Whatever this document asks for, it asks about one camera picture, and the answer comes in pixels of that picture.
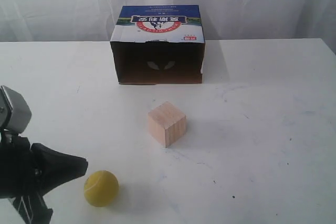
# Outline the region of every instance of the open cardboard box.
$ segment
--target open cardboard box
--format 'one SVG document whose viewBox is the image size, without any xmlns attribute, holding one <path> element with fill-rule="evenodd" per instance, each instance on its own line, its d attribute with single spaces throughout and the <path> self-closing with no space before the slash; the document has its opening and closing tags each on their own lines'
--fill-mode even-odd
<svg viewBox="0 0 336 224">
<path fill-rule="evenodd" d="M 197 5 L 124 6 L 110 43 L 120 84 L 202 83 Z"/>
</svg>

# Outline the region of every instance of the wooden block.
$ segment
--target wooden block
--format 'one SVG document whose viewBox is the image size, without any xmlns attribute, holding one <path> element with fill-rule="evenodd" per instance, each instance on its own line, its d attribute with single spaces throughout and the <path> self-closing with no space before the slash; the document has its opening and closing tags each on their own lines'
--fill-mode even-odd
<svg viewBox="0 0 336 224">
<path fill-rule="evenodd" d="M 186 125 L 186 115 L 169 102 L 148 113 L 149 133 L 166 148 L 184 135 Z"/>
</svg>

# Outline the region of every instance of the tennis ball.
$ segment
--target tennis ball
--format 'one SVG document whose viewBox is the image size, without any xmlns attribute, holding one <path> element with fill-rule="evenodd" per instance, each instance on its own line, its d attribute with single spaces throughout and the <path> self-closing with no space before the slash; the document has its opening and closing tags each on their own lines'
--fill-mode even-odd
<svg viewBox="0 0 336 224">
<path fill-rule="evenodd" d="M 107 170 L 99 170 L 89 176 L 84 184 L 84 196 L 90 205 L 105 207 L 117 195 L 117 178 Z"/>
</svg>

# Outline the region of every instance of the table surface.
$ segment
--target table surface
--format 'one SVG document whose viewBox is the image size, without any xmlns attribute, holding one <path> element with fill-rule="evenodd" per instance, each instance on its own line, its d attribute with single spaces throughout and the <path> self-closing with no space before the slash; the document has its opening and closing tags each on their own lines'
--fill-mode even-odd
<svg viewBox="0 0 336 224">
<path fill-rule="evenodd" d="M 121 86 L 108 42 L 3 42 L 0 62 L 33 112 L 24 136 L 89 162 L 45 196 L 51 223 L 336 221 L 336 56 L 321 39 L 207 41 L 196 85 Z M 188 120 L 168 149 L 146 130 L 165 101 Z M 83 196 L 97 170 L 121 184 L 106 208 Z M 23 223 L 7 200 L 0 217 Z"/>
</svg>

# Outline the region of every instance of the white backdrop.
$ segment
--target white backdrop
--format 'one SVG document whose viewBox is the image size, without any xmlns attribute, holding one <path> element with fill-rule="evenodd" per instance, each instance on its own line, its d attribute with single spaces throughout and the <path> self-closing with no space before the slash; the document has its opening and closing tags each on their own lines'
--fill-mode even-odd
<svg viewBox="0 0 336 224">
<path fill-rule="evenodd" d="M 0 0 L 0 41 L 109 40 L 122 5 L 199 4 L 206 39 L 321 37 L 336 0 Z"/>
</svg>

